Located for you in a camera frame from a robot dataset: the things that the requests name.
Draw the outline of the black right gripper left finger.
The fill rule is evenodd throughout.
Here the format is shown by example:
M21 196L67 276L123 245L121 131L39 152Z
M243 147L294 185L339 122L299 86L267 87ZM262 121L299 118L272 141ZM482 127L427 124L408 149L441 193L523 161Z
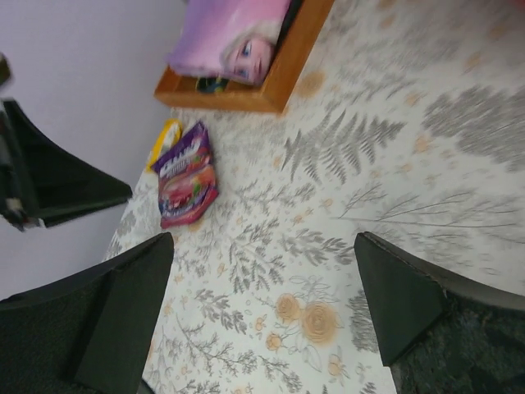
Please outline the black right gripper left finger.
M150 393L143 371L174 256L164 232L1 302L3 393Z

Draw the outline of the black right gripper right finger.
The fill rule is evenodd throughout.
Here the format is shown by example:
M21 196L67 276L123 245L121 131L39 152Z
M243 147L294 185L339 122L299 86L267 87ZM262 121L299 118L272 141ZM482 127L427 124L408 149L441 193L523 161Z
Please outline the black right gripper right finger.
M381 361L398 393L522 393L524 298L371 232L354 252Z

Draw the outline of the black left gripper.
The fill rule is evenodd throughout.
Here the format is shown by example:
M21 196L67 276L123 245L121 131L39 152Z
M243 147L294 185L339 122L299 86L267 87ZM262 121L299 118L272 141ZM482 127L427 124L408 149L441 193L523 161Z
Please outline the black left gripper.
M52 142L2 101L1 215L17 230L54 227L126 203L132 190Z

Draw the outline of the yellow snack packet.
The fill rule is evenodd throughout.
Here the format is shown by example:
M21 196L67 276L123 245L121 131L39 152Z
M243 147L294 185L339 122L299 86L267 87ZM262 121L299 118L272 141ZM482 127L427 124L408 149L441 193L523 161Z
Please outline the yellow snack packet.
M167 119L164 123L161 133L157 137L151 152L145 170L152 171L152 165L174 144L176 144L183 134L183 124L175 118Z

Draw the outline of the purple Fox's berries candy bag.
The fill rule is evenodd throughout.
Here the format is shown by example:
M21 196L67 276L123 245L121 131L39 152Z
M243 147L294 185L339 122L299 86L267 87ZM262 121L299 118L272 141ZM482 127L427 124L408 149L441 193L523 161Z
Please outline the purple Fox's berries candy bag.
M152 165L162 229L200 219L219 195L208 128L197 121Z

